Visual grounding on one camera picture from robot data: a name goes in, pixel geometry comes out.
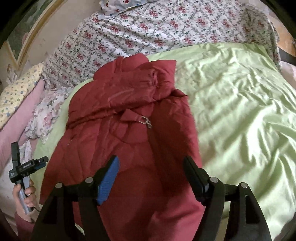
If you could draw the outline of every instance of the blue gripper pad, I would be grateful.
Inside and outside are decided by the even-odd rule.
[[[102,203],[108,199],[111,188],[119,171],[119,167],[119,159],[117,156],[115,156],[113,162],[111,163],[109,169],[103,177],[102,182],[98,186],[98,205],[102,205]]]

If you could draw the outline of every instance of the cable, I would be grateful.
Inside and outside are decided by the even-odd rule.
[[[33,209],[35,209],[37,212],[40,212],[36,207],[33,207]]]

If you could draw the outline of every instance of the fabric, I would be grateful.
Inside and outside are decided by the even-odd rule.
[[[39,137],[43,143],[47,141],[48,133],[52,130],[52,125],[60,114],[60,106],[71,91],[72,88],[61,87],[57,90],[43,92],[43,99],[34,109],[33,116],[25,129],[28,138]]]
[[[241,3],[246,3],[248,5],[252,5],[255,8],[258,8],[260,11],[262,11],[268,17],[268,19],[272,22],[272,24],[274,25],[279,35],[279,42],[277,43],[277,46],[282,50],[284,50],[285,52],[293,56],[296,56],[294,39],[292,35],[289,33],[289,31],[286,29],[286,27],[283,25],[283,23],[275,15],[274,12],[272,12],[260,0],[238,0],[238,1]]]
[[[137,54],[95,73],[71,100],[66,132],[45,171],[41,203],[56,182],[81,182],[117,155],[119,173],[99,208],[110,239],[193,238],[204,208],[182,166],[186,155],[198,166],[201,160],[187,96],[174,88],[175,65]],[[142,116],[152,128],[139,122]],[[78,204],[73,208],[81,225]]]
[[[282,69],[281,73],[285,80],[296,89],[296,66],[281,61]]]
[[[295,213],[295,90],[256,44],[202,44],[148,58],[177,61],[175,87],[189,96],[204,168],[224,183],[250,186],[274,240]],[[72,94],[89,81],[75,87],[34,158],[51,157],[65,132]],[[31,175],[36,192],[43,172]],[[228,211],[226,206],[224,223]]]
[[[103,15],[100,15],[100,18],[111,18],[135,6],[141,6],[147,2],[155,1],[157,0],[101,0],[100,6]]]
[[[0,95],[0,129],[19,108],[26,96],[37,85],[43,64],[33,66],[19,80],[7,86]]]
[[[18,237],[21,241],[30,241],[30,236],[33,231],[34,223],[29,223],[15,213],[15,222],[17,225]]]
[[[28,121],[33,116],[34,107],[40,102],[43,89],[44,82],[41,80],[0,130],[0,173],[11,156],[11,143],[18,141],[22,135]]]
[[[118,56],[217,42],[263,45],[280,68],[277,34],[254,7],[231,0],[163,0],[108,20],[93,14],[61,42],[43,76],[47,89],[73,87]]]

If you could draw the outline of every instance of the wall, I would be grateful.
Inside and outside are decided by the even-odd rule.
[[[44,61],[48,55],[54,52],[68,33],[80,22],[100,9],[99,0],[65,0],[51,15],[41,30],[35,36],[25,56],[26,64],[17,74],[27,71],[31,66]],[[7,85],[7,65],[17,70],[14,60],[5,43],[0,49],[0,93]]]
[[[13,70],[16,69],[15,62],[9,51],[8,44],[5,42],[0,49],[0,80],[2,81],[2,85],[0,85],[0,93],[7,86],[6,78],[8,64],[11,65]]]
[[[68,33],[99,9],[99,0],[66,1],[35,37],[27,53],[30,63],[35,65],[42,62]]]

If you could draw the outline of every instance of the jacket sleeve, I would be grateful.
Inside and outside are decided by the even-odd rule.
[[[30,241],[30,236],[33,231],[34,223],[29,223],[23,220],[15,213],[15,222],[17,225],[18,237],[21,241]]]

